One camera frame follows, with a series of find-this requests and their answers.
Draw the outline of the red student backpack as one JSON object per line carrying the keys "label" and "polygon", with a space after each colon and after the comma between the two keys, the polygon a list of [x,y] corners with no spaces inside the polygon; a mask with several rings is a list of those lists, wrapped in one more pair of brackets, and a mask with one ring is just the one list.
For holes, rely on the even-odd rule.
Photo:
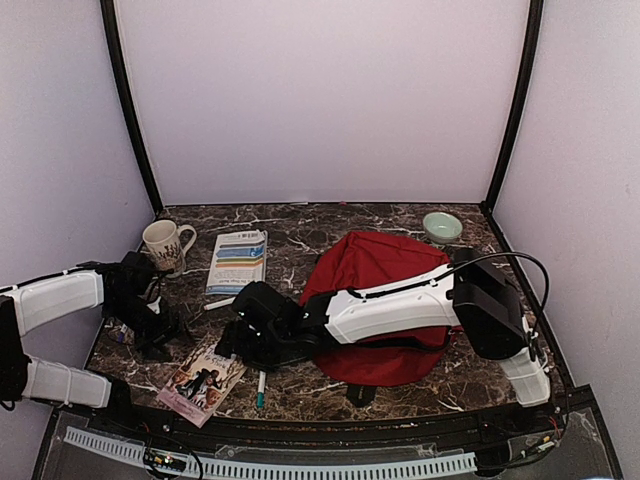
{"label": "red student backpack", "polygon": [[[448,262],[446,253],[409,237],[350,232],[318,260],[299,304],[321,293],[408,279]],[[313,362],[325,375],[348,384],[406,385],[435,367],[456,333],[442,326],[382,335],[318,354]]]}

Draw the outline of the Taming of the Shrew book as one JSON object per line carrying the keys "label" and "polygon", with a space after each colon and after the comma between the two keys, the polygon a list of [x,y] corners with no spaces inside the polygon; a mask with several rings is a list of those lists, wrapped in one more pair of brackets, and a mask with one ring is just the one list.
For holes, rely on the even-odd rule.
{"label": "Taming of the Shrew book", "polygon": [[157,400],[202,428],[214,415],[247,367],[239,357],[218,355],[217,340],[208,336],[189,354],[157,395]]}

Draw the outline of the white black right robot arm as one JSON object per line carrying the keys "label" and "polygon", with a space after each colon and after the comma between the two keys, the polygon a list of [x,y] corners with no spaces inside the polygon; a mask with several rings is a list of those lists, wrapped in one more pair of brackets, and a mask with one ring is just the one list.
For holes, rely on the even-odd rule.
{"label": "white black right robot arm", "polygon": [[232,302],[238,317],[226,325],[215,352],[273,371],[290,359],[351,346],[429,351],[414,337],[419,330],[461,328],[474,352],[503,370],[519,403],[510,424],[530,434],[549,416],[547,360],[516,285],[491,259],[463,249],[451,263],[412,278],[319,293],[302,305],[263,281],[251,282]]}

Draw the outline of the white blue workbook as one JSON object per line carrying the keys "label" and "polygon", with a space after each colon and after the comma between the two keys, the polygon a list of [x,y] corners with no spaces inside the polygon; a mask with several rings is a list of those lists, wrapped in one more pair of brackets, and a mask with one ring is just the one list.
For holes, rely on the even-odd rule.
{"label": "white blue workbook", "polygon": [[218,235],[206,295],[236,295],[251,282],[266,278],[268,233],[250,230]]}

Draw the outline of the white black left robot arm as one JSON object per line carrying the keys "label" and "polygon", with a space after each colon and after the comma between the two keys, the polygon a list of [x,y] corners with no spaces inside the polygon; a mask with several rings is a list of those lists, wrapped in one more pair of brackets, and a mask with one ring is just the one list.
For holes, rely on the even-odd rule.
{"label": "white black left robot arm", "polygon": [[141,427],[140,412],[130,406],[127,383],[45,361],[27,354],[22,340],[31,331],[71,314],[99,308],[133,334],[143,358],[168,362],[166,343],[187,329],[179,310],[159,293],[166,273],[141,252],[119,262],[86,262],[1,290],[1,406],[12,411],[24,399],[64,406],[102,409],[101,417],[120,436]]}

